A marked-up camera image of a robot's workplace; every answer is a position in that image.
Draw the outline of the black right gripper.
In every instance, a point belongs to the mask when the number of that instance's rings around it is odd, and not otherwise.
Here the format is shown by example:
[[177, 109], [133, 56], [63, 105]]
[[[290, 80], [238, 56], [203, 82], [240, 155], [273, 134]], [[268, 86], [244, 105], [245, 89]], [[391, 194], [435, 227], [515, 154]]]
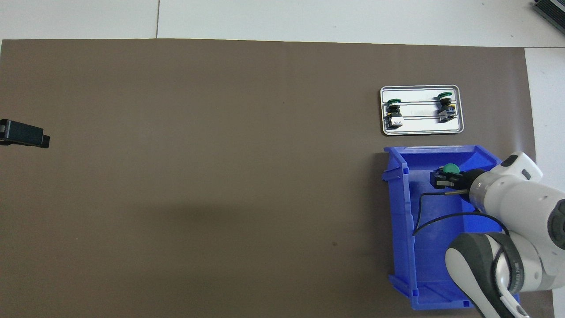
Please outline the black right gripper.
[[483, 169], [461, 171], [458, 174], [446, 173], [444, 166], [438, 167], [435, 172], [430, 172], [430, 184], [434, 189], [454, 189], [458, 194], [468, 194], [478, 177], [486, 173]]

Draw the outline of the green push button grey block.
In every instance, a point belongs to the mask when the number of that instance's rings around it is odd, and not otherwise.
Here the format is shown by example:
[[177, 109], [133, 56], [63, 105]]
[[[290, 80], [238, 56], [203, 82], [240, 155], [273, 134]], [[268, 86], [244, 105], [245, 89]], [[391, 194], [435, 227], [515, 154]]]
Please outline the green push button grey block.
[[456, 106], [452, 103], [452, 93], [443, 92], [438, 95], [440, 110], [438, 111], [438, 119], [440, 123], [451, 121], [456, 116]]

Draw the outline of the green push button white label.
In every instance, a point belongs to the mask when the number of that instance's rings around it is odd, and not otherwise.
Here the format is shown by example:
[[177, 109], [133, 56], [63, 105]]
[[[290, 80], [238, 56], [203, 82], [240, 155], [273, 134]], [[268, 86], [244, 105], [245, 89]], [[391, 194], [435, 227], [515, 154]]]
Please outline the green push button white label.
[[397, 129], [404, 125], [404, 117], [400, 111], [401, 102], [399, 98], [387, 101], [387, 115], [385, 116], [387, 129]]

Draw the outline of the silver metal tray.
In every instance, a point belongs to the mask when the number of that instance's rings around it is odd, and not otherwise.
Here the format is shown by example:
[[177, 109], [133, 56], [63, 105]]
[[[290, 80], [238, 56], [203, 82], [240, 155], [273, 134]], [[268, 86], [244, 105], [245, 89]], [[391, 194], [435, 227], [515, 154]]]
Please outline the silver metal tray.
[[[456, 106], [456, 116], [451, 121], [440, 123], [438, 95], [452, 93], [452, 103]], [[454, 84], [435, 85], [388, 85], [380, 89], [381, 128], [387, 136], [442, 135], [458, 134], [464, 130], [463, 110], [460, 88]], [[387, 101], [401, 99], [401, 114], [404, 125], [397, 129], [387, 129]]]

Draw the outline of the blue plastic storage bin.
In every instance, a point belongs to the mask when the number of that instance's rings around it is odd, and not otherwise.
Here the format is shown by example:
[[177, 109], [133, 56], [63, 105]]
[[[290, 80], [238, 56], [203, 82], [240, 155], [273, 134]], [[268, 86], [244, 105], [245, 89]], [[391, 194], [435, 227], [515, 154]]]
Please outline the blue plastic storage bin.
[[502, 232], [495, 221], [473, 216], [460, 195], [444, 195], [430, 172], [446, 164], [462, 171], [491, 170], [501, 161], [480, 145], [387, 147], [394, 273], [389, 280], [414, 310], [472, 308], [447, 272], [444, 254], [461, 233]]

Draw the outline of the grey ribbed device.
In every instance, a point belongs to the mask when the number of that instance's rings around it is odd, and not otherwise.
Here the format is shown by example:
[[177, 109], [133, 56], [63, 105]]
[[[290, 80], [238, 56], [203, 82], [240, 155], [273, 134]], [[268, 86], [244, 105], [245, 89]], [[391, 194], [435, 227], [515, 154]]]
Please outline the grey ribbed device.
[[565, 30], [565, 0], [534, 0], [534, 10], [553, 26]]

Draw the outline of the brown table mat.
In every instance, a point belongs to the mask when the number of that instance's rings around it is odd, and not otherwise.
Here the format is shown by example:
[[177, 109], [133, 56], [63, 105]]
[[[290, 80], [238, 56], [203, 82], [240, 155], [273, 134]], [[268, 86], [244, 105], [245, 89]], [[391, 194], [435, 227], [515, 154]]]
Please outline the brown table mat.
[[[387, 136], [380, 89], [454, 84], [464, 130]], [[388, 280], [384, 147], [535, 157], [525, 49], [4, 40], [0, 318], [479, 318]]]

